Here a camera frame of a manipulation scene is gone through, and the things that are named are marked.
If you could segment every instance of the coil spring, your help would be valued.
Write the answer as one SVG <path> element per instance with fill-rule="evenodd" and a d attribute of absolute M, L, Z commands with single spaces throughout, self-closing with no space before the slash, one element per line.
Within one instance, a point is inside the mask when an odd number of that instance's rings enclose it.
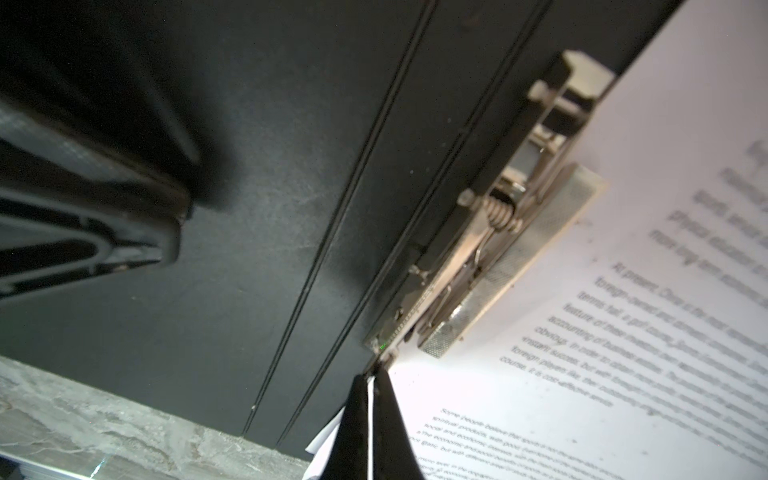
<path fill-rule="evenodd" d="M 515 208 L 494 197 L 485 197 L 482 200 L 485 214 L 488 215 L 488 223 L 496 230 L 513 230 L 515 228 Z"/>

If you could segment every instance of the marble surface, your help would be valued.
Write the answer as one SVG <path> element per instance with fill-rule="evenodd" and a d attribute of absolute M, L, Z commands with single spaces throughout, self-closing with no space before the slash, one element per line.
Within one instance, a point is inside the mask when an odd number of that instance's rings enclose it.
<path fill-rule="evenodd" d="M 308 465 L 1 356 L 0 456 L 98 480 L 292 480 Z"/>

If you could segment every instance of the groove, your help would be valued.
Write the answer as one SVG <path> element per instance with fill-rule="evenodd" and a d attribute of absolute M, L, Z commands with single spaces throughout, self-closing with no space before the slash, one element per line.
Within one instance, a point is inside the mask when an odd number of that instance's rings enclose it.
<path fill-rule="evenodd" d="M 507 50 L 507 53 L 505 54 L 504 58 L 502 59 L 502 62 L 499 64 L 498 68 L 496 69 L 496 72 L 494 73 L 492 80 L 488 83 L 488 86 L 483 91 L 482 96 L 478 101 L 478 104 L 475 106 L 475 109 L 473 109 L 472 113 L 470 114 L 469 120 L 467 121 L 467 128 L 465 129 L 465 133 L 454 140 L 454 143 L 452 144 L 449 153 L 446 155 L 446 161 L 443 162 L 443 164 L 440 166 L 440 169 L 436 172 L 434 178 L 432 179 L 432 182 L 429 184 L 429 187 L 427 188 L 427 191 L 425 192 L 422 199 L 419 201 L 419 204 L 416 206 L 414 214 L 411 216 L 411 219 L 406 224 L 405 229 L 400 234 L 400 237 L 395 243 L 395 246 L 392 248 L 392 251 L 389 253 L 386 260 L 384 260 L 384 263 L 382 264 L 381 269 L 379 269 L 379 272 L 373 278 L 373 281 L 368 286 L 368 289 L 363 294 L 362 298 L 360 299 L 357 306 L 353 310 L 352 315 L 349 316 L 349 319 L 346 321 L 344 328 L 339 334 L 339 337 L 336 339 L 328 355 L 323 360 L 323 364 L 320 366 L 318 373 L 315 375 L 315 378 L 310 383 L 309 388 L 304 393 L 304 397 L 302 397 L 301 403 L 299 404 L 298 408 L 296 408 L 296 411 L 293 413 L 293 416 L 291 416 L 291 419 L 288 421 L 286 428 L 283 430 L 283 433 L 280 435 L 280 438 L 277 440 L 278 446 L 286 438 L 289 430 L 293 427 L 293 424 L 296 423 L 296 420 L 299 418 L 301 411 L 304 409 L 304 407 L 310 400 L 310 396 L 312 396 L 315 389 L 319 385 L 320 380 L 323 377 L 323 374 L 330 366 L 330 363 L 333 361 L 333 357 L 336 356 L 339 349 L 341 348 L 341 345 L 346 339 L 347 335 L 349 335 L 349 331 L 352 329 L 353 325 L 357 321 L 363 309 L 368 304 L 373 294 L 381 286 L 382 282 L 386 278 L 387 273 L 389 272 L 389 269 L 397 261 L 398 256 L 408 244 L 409 238 L 411 237 L 416 226 L 419 225 L 419 222 L 421 221 L 423 215 L 426 212 L 426 207 L 431 202 L 432 197 L 434 196 L 435 192 L 438 190 L 440 184 L 445 178 L 445 175 L 448 173 L 450 167 L 453 165 L 453 162 L 457 158 L 458 153 L 463 148 L 466 139 L 469 137 L 472 130 L 477 126 L 477 123 L 480 120 L 482 114 L 485 112 L 486 108 L 491 103 L 491 100 L 498 92 L 498 89 L 501 87 L 501 84 L 504 81 L 507 73 L 511 69 L 512 65 L 518 60 L 520 54 L 522 53 L 523 48 L 526 46 L 526 44 L 528 43 L 528 40 L 533 35 L 533 31 L 535 30 L 536 26 L 541 22 L 543 17 L 546 15 L 553 1 L 554 0 L 539 0 L 538 2 L 536 2 L 536 5 L 534 6 L 534 8 L 531 10 L 531 14 L 528 16 L 525 23 L 523 24 L 523 27 L 521 29 L 521 34 L 515 39 L 515 42 L 512 44 L 509 50 Z"/>
<path fill-rule="evenodd" d="M 336 207 L 336 210 L 333 212 L 331 223 L 328 226 L 328 229 L 326 230 L 325 234 L 323 235 L 323 239 L 320 242 L 320 248 L 318 249 L 317 255 L 315 255 L 315 259 L 313 261 L 312 268 L 310 269 L 310 273 L 307 275 L 306 281 L 302 286 L 301 293 L 299 294 L 299 298 L 297 299 L 296 305 L 293 307 L 293 311 L 291 312 L 291 316 L 288 320 L 288 325 L 286 326 L 286 329 L 283 332 L 283 336 L 280 338 L 280 343 L 278 344 L 277 351 L 275 352 L 275 356 L 272 358 L 272 362 L 270 363 L 270 367 L 267 370 L 266 377 L 262 382 L 262 385 L 259 389 L 259 393 L 256 397 L 256 400 L 253 402 L 253 407 L 251 408 L 250 414 L 248 415 L 248 419 L 246 420 L 246 424 L 243 427 L 243 432 L 241 433 L 242 436 L 245 436 L 248 429 L 250 429 L 251 423 L 253 423 L 253 419 L 255 418 L 256 412 L 259 409 L 259 405 L 261 404 L 264 398 L 264 395 L 266 393 L 266 390 L 269 387 L 270 382 L 272 381 L 272 377 L 274 376 L 275 370 L 277 369 L 277 365 L 278 363 L 280 363 L 280 357 L 283 355 L 286 345 L 288 344 L 288 339 L 293 333 L 293 329 L 296 327 L 296 322 L 298 321 L 299 316 L 304 308 L 304 304 L 306 303 L 306 299 L 310 294 L 310 290 L 312 289 L 312 286 L 315 283 L 315 279 L 317 278 L 317 275 L 320 271 L 320 267 L 323 265 L 323 262 L 326 259 L 328 251 L 330 250 L 331 243 L 333 242 L 333 239 L 336 237 L 336 234 L 339 231 L 339 226 L 341 225 L 341 222 L 344 218 L 344 214 L 346 213 L 349 207 L 349 203 L 352 200 L 352 197 L 355 191 L 357 190 L 358 183 L 360 181 L 362 173 L 365 170 L 366 165 L 368 164 L 368 160 L 371 157 L 373 148 L 376 146 L 376 141 L 379 139 L 379 135 L 381 134 L 382 129 L 384 128 L 384 123 L 386 122 L 386 118 L 389 116 L 389 112 L 392 110 L 392 106 L 395 103 L 395 99 L 397 98 L 400 88 L 402 87 L 403 80 L 405 79 L 406 74 L 408 73 L 408 69 L 411 65 L 413 57 L 415 56 L 415 52 L 419 44 L 421 43 L 421 40 L 424 36 L 424 32 L 427 29 L 427 26 L 429 25 L 429 21 L 432 18 L 432 13 L 435 11 L 438 1 L 439 0 L 429 0 L 428 2 L 425 2 L 422 8 L 422 11 L 419 14 L 419 20 L 416 22 L 416 26 L 414 27 L 414 30 L 410 36 L 408 45 L 406 46 L 406 50 L 403 53 L 402 57 L 400 58 L 397 71 L 395 72 L 395 76 L 392 78 L 392 81 L 389 84 L 389 88 L 387 89 L 387 94 L 384 97 L 384 101 L 381 107 L 379 108 L 379 113 L 376 115 L 376 120 L 373 122 L 373 126 L 371 127 L 369 135 L 362 148 L 362 152 L 360 153 L 360 158 L 357 162 L 357 165 L 355 166 L 355 169 L 352 172 L 352 175 L 347 181 L 346 188 L 344 189 L 344 194 L 342 195 L 342 198 L 339 201 L 339 204 Z M 302 403 L 300 404 L 300 407 L 299 407 L 300 409 L 303 408 L 304 403 L 306 403 L 305 399 L 302 398 Z M 291 423 L 290 423 L 291 425 L 293 424 L 294 417 L 291 417 Z M 278 442 L 282 440 L 283 436 L 284 436 L 284 432 L 280 436 L 280 439 L 278 440 Z"/>

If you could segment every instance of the paper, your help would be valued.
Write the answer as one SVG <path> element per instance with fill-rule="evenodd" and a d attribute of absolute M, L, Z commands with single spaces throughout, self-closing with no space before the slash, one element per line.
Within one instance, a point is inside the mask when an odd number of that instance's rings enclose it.
<path fill-rule="evenodd" d="M 442 359 L 429 480 L 768 478 L 768 4 L 690 0 L 571 153 L 610 186 Z"/>

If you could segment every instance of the clipboard clip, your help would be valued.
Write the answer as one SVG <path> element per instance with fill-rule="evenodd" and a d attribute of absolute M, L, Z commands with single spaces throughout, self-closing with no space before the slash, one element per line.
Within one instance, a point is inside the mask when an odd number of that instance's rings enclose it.
<path fill-rule="evenodd" d="M 412 339 L 443 356 L 605 188 L 569 163 L 568 152 L 614 78 L 583 52 L 565 51 L 528 89 L 526 108 L 493 155 L 513 153 L 501 172 L 481 173 L 495 175 L 492 187 L 459 194 L 447 231 L 425 254 L 437 255 L 436 267 L 411 267 L 421 281 L 404 283 L 396 314 L 387 310 L 366 338 L 377 364 L 391 364 Z"/>

